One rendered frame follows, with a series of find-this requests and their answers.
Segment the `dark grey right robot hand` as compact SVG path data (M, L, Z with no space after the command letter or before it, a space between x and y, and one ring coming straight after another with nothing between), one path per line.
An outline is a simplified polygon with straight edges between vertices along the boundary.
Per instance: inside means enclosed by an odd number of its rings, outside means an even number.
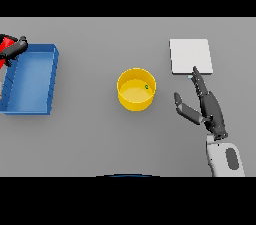
M191 80L199 99L200 111L185 104L180 94L175 92L174 102L177 113L196 125L204 124L206 130L214 136L214 140L227 138L228 133L219 102L214 94L207 89L204 79L196 66L193 67Z

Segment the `blue tray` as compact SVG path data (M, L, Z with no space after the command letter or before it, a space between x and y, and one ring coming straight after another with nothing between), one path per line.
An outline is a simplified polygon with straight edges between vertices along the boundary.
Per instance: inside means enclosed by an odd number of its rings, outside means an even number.
M49 115L52 110L59 52L55 44L29 44L6 69L0 113Z

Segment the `pale square measuring scale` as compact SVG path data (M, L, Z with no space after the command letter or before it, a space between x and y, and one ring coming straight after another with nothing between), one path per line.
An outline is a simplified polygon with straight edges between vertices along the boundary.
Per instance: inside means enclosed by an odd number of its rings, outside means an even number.
M173 75L191 75L196 66L202 75L211 75L213 66L207 39L170 39Z

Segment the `yellow bowl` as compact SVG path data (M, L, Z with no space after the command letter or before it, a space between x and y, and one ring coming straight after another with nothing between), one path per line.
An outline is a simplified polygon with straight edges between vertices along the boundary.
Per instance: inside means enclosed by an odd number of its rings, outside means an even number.
M120 104L129 111L144 111L153 102L156 93L154 76L143 68L130 68L124 71L116 83Z

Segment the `red beaker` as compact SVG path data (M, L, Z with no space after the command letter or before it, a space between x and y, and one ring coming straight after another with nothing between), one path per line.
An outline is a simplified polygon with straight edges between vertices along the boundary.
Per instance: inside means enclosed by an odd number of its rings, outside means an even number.
M17 41L18 39L16 37L7 34L0 34L0 69L5 63L5 59L1 57L1 53Z

